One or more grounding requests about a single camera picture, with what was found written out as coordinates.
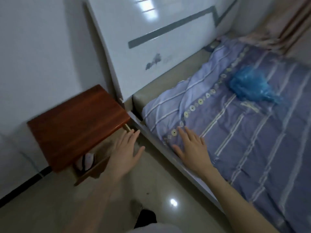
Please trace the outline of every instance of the nightstand top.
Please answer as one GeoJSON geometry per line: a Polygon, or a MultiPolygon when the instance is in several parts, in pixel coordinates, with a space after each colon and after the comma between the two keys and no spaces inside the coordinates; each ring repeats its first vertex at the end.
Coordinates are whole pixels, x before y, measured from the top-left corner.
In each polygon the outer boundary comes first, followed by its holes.
{"type": "Polygon", "coordinates": [[[126,110],[97,85],[27,124],[49,165],[59,172],[129,120],[126,110]]]}

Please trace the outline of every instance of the white headboard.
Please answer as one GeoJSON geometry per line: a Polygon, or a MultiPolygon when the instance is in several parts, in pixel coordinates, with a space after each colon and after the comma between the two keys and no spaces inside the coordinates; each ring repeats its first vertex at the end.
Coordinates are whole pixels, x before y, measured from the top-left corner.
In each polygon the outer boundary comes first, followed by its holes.
{"type": "Polygon", "coordinates": [[[135,92],[231,28],[239,0],[88,0],[118,97],[135,92]]]}

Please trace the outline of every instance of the white wall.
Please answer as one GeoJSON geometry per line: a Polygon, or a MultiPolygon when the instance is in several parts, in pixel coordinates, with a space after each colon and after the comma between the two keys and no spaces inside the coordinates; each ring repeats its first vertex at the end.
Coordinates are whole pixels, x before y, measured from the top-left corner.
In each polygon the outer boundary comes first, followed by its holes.
{"type": "Polygon", "coordinates": [[[273,9],[274,0],[242,0],[232,29],[243,36],[253,31],[273,9]]]}
{"type": "MultiPolygon", "coordinates": [[[[40,170],[47,162],[26,121],[96,84],[115,93],[83,1],[0,0],[0,133],[40,170]]],[[[0,137],[0,198],[35,174],[0,137]]]]}

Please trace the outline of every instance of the left hand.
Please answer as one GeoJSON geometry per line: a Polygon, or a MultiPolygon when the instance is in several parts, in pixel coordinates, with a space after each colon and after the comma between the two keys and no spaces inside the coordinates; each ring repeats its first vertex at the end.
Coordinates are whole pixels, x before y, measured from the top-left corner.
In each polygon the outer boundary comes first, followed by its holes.
{"type": "Polygon", "coordinates": [[[134,144],[140,134],[140,130],[134,133],[132,129],[129,133],[123,132],[121,137],[115,142],[109,162],[105,172],[114,180],[119,181],[127,174],[142,156],[145,147],[142,146],[137,154],[133,156],[134,144]]]}

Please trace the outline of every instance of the stain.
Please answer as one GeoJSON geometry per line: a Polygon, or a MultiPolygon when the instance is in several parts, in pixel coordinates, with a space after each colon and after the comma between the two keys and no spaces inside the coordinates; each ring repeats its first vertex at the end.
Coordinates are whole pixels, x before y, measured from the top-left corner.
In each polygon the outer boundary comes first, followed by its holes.
{"type": "Polygon", "coordinates": [[[153,58],[152,62],[149,62],[146,65],[146,70],[150,69],[152,66],[156,65],[157,63],[159,63],[161,61],[161,55],[159,53],[157,53],[155,55],[155,57],[153,58]]]}

